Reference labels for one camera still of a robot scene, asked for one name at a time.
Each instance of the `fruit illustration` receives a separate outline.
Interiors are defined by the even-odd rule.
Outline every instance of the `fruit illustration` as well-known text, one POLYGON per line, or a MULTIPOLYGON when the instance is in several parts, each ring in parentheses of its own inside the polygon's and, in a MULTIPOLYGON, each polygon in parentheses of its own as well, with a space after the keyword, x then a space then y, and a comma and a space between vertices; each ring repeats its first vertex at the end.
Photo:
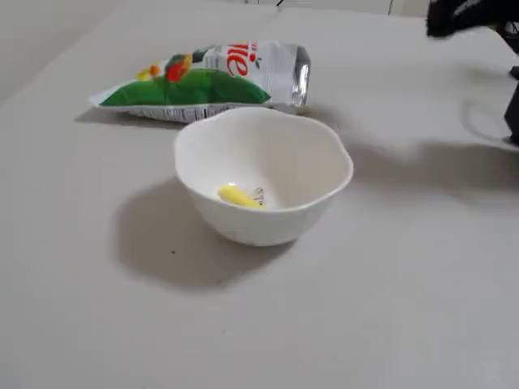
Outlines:
POLYGON ((191 67, 192 56, 190 54, 177 54, 173 56, 165 66, 165 77, 171 83, 177 83, 191 67))
POLYGON ((157 77, 161 73, 161 68, 159 67, 159 62, 154 62, 150 67, 144 69, 140 73, 137 74, 136 78, 139 81, 146 81, 153 77, 157 77))

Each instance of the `yellow candy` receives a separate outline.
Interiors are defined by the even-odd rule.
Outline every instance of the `yellow candy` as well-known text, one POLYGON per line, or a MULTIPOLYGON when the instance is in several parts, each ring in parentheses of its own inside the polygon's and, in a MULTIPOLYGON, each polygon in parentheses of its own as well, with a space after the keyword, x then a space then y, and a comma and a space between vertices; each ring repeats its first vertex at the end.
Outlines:
POLYGON ((264 208, 263 205, 260 205, 251 196, 234 185, 223 185, 218 191, 218 195, 227 203, 241 205, 242 207, 264 208))

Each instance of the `red letter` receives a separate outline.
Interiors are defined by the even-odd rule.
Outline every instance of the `red letter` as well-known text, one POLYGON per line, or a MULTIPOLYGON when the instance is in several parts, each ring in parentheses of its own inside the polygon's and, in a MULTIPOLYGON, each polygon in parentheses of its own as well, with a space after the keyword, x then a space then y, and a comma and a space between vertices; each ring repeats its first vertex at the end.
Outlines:
POLYGON ((247 64, 243 61, 242 57, 239 57, 238 55, 230 55, 227 57, 227 70, 231 75, 234 75, 233 71, 230 69, 231 62, 234 62, 236 70, 240 75, 247 75, 247 64))

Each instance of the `black object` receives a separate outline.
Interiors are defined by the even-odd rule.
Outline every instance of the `black object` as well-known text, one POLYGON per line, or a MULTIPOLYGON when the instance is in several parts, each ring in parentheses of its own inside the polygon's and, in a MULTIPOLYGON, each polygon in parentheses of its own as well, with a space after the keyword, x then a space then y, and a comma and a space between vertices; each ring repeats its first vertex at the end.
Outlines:
POLYGON ((445 38, 469 28, 518 20, 517 0, 432 0, 427 12, 427 35, 445 38))
POLYGON ((510 142, 519 146, 519 84, 517 85, 506 113, 504 114, 504 120, 506 120, 508 127, 510 127, 510 130, 512 131, 510 142))

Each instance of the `yellow object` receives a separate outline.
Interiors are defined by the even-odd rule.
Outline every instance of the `yellow object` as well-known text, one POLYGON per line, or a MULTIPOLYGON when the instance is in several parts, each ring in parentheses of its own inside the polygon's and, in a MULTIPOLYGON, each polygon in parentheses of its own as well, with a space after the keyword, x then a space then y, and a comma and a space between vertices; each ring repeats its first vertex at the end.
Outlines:
POLYGON ((152 77, 157 77, 161 72, 161 69, 159 67, 159 62, 154 62, 150 67, 144 69, 143 71, 139 72, 136 76, 136 78, 139 81, 147 81, 151 79, 152 77))
POLYGON ((218 191, 218 195, 227 203, 241 205, 242 207, 264 208, 263 205, 260 205, 251 196, 234 185, 223 185, 218 191))

